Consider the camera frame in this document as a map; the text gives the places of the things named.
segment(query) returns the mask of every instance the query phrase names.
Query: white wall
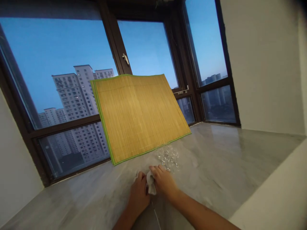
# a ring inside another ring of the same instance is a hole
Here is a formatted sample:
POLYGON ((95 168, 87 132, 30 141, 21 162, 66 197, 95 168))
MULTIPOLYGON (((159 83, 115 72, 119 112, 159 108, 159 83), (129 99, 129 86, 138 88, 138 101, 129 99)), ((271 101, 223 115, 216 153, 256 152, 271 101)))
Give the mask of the white wall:
POLYGON ((242 128, 305 134, 297 10, 289 0, 221 0, 242 128))
POLYGON ((298 19, 298 40, 299 40, 299 53, 301 63, 301 85, 302 85, 302 98, 305 120, 305 132, 307 136, 307 15, 303 14, 303 10, 299 10, 298 19))
POLYGON ((43 189, 42 181, 0 91, 0 227, 43 189))
POLYGON ((242 230, 307 229, 307 140, 229 219, 242 230))

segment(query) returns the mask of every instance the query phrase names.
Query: window latch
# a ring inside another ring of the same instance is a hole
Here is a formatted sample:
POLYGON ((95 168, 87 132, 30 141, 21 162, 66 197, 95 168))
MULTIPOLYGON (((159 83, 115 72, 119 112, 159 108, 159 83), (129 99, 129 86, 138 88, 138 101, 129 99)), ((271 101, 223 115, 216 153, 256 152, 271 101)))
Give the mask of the window latch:
POLYGON ((128 58, 127 58, 127 56, 123 53, 122 54, 122 57, 125 59, 125 61, 127 62, 127 64, 129 65, 129 61, 128 61, 128 58))
POLYGON ((183 94, 183 92, 187 93, 189 90, 189 85, 186 86, 186 90, 182 90, 182 91, 179 91, 179 92, 175 92, 174 94, 183 94))

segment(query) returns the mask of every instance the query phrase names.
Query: sky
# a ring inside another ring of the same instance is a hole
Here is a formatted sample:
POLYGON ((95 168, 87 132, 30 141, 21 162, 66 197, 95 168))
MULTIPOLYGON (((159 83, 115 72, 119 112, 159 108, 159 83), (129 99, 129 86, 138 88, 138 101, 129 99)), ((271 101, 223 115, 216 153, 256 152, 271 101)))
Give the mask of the sky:
MULTIPOLYGON (((214 0, 187 0, 202 80, 227 74, 214 0)), ((117 69, 100 20, 0 18, 5 36, 38 113, 63 108, 51 75, 75 73, 74 65, 117 69)), ((164 25, 118 21, 134 75, 164 73, 178 87, 164 25)))

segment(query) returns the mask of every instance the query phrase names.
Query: dark brown window frame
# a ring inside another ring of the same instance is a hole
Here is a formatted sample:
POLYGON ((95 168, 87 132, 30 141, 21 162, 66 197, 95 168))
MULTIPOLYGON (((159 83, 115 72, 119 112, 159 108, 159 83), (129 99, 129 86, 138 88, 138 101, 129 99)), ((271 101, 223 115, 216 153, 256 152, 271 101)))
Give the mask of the dark brown window frame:
MULTIPOLYGON (((170 7, 160 7, 159 10, 156 10, 155 7, 152 5, 139 6, 127 3, 126 5, 121 5, 121 7, 119 8, 118 5, 114 4, 112 1, 107 3, 106 0, 96 0, 94 2, 98 4, 100 15, 102 18, 102 22, 104 24, 105 32, 109 41, 110 49, 114 58, 118 74, 124 74, 124 73, 131 74, 132 72, 130 66, 128 66, 122 58, 122 53, 125 54, 127 53, 119 31, 117 19, 161 21, 164 23, 165 26, 166 36, 169 42, 170 52, 174 63, 174 69, 179 83, 179 88, 172 90, 174 93, 174 97, 177 100, 185 97, 190 97, 191 99, 195 122, 189 125, 191 126, 201 121, 208 122, 205 119, 203 105, 201 102, 200 94, 202 92, 208 91, 210 89, 219 88, 224 85, 230 85, 237 122, 235 124, 223 123, 223 122, 210 122, 210 123, 230 124, 230 125, 240 126, 239 112, 238 112, 231 68, 230 68, 230 60, 227 51, 225 28, 223 27, 224 24, 221 15, 222 12, 218 0, 216 0, 216 7, 218 12, 219 26, 220 26, 221 38, 222 38, 224 55, 226 60, 226 67, 228 71, 228 78, 227 80, 223 79, 201 88, 199 88, 197 84, 197 74, 194 67, 192 49, 189 44, 188 31, 186 30, 185 27, 184 12, 182 10, 183 9, 182 1, 176 1, 170 7), (186 91, 182 94, 178 94, 179 91, 183 90, 186 91)), ((0 27, 0 35, 4 36, 1 27, 0 27)), ((15 69, 19 71, 13 53, 10 50, 9 53, 10 53, 11 66, 14 65, 15 69)), ((20 73, 20 71, 17 73, 17 75, 20 77, 19 84, 24 84, 22 74, 20 73)), ((71 130, 74 128, 100 122, 101 121, 100 116, 93 115, 78 120, 62 123, 59 125, 35 130, 28 116, 26 108, 22 102, 22 99, 18 93, 18 89, 11 77, 10 69, 7 66, 6 59, 2 52, 0 52, 0 87, 45 187, 48 187, 58 181, 79 174, 83 171, 86 171, 90 168, 93 168, 99 164, 102 164, 110 160, 110 158, 107 158, 93 165, 80 169, 76 172, 70 173, 66 176, 54 178, 38 139, 53 134, 61 133, 67 130, 71 130)), ((29 92, 25 91, 23 93, 27 97, 31 98, 29 92)))
POLYGON ((176 7, 176 11, 178 13, 178 18, 180 21, 180 27, 182 30, 181 35, 185 40, 184 48, 186 49, 187 56, 188 56, 187 62, 190 66, 190 70, 193 75, 192 77, 193 77, 193 83, 195 87, 195 94, 196 94, 195 96, 197 98, 197 103, 198 103, 199 108, 202 108, 200 110, 201 121, 204 121, 207 123, 213 123, 213 124, 223 124, 223 125, 232 125, 232 126, 241 127, 239 109, 238 109, 237 98, 236 98, 236 93, 234 89, 233 77, 232 77, 230 58, 229 58, 229 53, 228 53, 228 48, 227 48, 225 24, 223 20, 222 7, 221 7, 220 0, 215 0, 215 5, 216 5, 216 12, 217 12, 217 19, 218 19, 218 24, 219 24, 220 35, 221 35, 221 40, 222 40, 225 64, 226 64, 226 69, 228 73, 227 78, 224 78, 224 79, 215 81, 213 83, 210 83, 208 85, 199 87, 198 81, 199 81, 200 73, 198 69, 198 62, 197 62, 195 47, 194 47, 193 41, 190 41, 190 38, 192 38, 192 32, 186 26, 186 21, 188 21, 188 15, 187 15, 186 7, 185 7, 185 0, 180 0, 179 4, 176 7), (221 88, 223 86, 228 86, 228 85, 230 86, 232 104, 233 104, 236 122, 217 122, 217 121, 206 120, 205 112, 204 112, 203 105, 202 105, 201 93, 204 93, 210 90, 214 90, 214 89, 218 89, 218 88, 221 88))

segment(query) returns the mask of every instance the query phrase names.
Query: bamboo mat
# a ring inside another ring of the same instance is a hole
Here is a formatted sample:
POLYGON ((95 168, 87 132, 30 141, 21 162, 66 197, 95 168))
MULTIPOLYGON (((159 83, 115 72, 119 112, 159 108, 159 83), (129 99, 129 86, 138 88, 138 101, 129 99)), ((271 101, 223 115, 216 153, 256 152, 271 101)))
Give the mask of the bamboo mat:
POLYGON ((164 74, 123 74, 91 85, 114 165, 191 133, 164 74))

